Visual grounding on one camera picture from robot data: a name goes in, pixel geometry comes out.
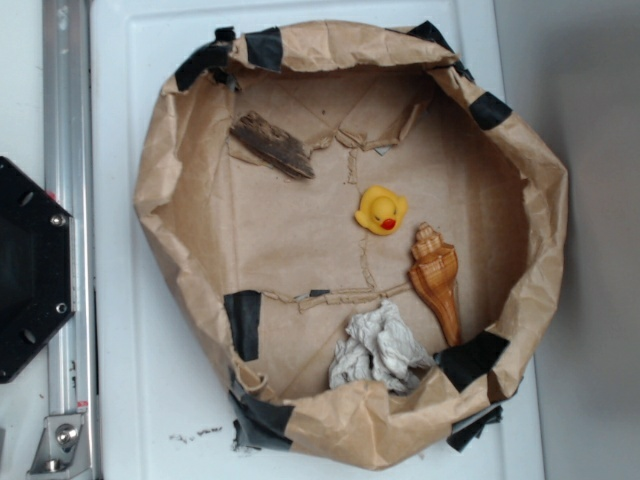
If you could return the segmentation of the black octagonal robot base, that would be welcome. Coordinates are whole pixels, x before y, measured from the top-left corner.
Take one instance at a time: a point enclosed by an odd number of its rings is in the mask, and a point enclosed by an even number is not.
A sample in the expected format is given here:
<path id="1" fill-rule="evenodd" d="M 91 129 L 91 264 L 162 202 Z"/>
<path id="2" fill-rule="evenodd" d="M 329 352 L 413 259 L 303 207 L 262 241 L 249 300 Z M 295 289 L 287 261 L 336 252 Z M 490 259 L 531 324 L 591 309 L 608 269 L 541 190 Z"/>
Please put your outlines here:
<path id="1" fill-rule="evenodd" d="M 1 382 L 12 382 L 74 313 L 72 216 L 1 159 Z"/>

